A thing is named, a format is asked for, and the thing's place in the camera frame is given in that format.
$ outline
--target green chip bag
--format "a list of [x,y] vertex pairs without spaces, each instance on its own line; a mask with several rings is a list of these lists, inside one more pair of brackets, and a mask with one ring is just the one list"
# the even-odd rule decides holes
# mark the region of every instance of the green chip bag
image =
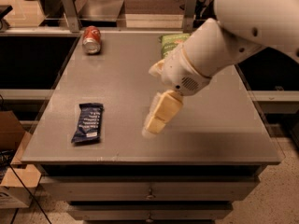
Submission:
[[162,35],[161,43],[161,55],[164,59],[168,53],[173,50],[179,43],[184,42],[189,38],[190,34],[174,34],[174,35]]

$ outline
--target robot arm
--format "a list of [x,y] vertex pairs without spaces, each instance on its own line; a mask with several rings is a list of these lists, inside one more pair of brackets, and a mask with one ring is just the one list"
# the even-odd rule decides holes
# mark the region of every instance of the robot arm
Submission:
[[209,19],[188,40],[151,67],[169,91],[157,94],[143,135],[158,134],[195,95],[228,65],[271,47],[299,62],[299,0],[215,0]]

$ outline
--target metal post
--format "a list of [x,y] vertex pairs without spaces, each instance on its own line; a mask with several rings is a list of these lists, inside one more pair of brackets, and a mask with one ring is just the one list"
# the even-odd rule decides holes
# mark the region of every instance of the metal post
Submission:
[[183,19],[184,33],[190,33],[193,30],[195,7],[196,7],[196,0],[186,0],[184,19]]
[[64,4],[64,13],[68,23],[68,28],[72,33],[78,33],[82,27],[78,19],[78,13],[73,0],[62,0]]

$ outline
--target floor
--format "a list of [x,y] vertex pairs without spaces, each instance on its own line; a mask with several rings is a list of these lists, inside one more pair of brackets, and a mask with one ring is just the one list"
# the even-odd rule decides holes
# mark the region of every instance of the floor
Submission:
[[[6,1],[17,3],[16,7],[20,4],[17,0],[0,0],[0,4],[4,4]],[[174,3],[178,6],[181,1],[174,0]],[[26,6],[30,8],[26,8],[22,12],[22,16],[18,15],[17,9],[16,13],[11,14],[10,19],[14,25],[31,26],[39,24],[40,10],[33,3]],[[169,17],[170,21],[175,21],[173,23],[167,22],[168,26],[180,26],[179,19],[181,19],[181,15],[176,14],[174,16],[178,16],[178,19]],[[143,27],[147,23],[146,19],[138,21],[137,17],[134,17],[136,16],[134,13],[130,16],[132,16],[132,21],[135,22],[132,26]],[[26,20],[29,19],[30,22],[27,20],[29,23],[24,24],[25,18]],[[277,166],[267,167],[260,175],[261,184],[244,201],[234,202],[234,211],[224,220],[217,220],[216,224],[299,224],[299,150],[289,136],[279,135],[276,139],[285,154],[283,162]],[[51,223],[83,223],[74,220],[66,213],[66,202],[54,200],[42,187],[37,187],[35,196]],[[0,224],[9,223],[46,224],[49,222],[37,204],[33,202],[30,208],[19,210],[0,209]]]

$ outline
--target speckled floor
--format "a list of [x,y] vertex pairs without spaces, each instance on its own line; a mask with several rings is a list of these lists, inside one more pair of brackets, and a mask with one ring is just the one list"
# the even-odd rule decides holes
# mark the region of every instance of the speckled floor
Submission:
[[[285,154],[280,165],[268,166],[260,175],[260,185],[241,202],[234,202],[234,211],[216,224],[299,224],[299,150],[288,137],[277,138]],[[56,202],[38,187],[36,198],[53,224],[83,224],[66,213],[67,203]],[[47,224],[35,203],[19,209],[0,209],[1,224]]]

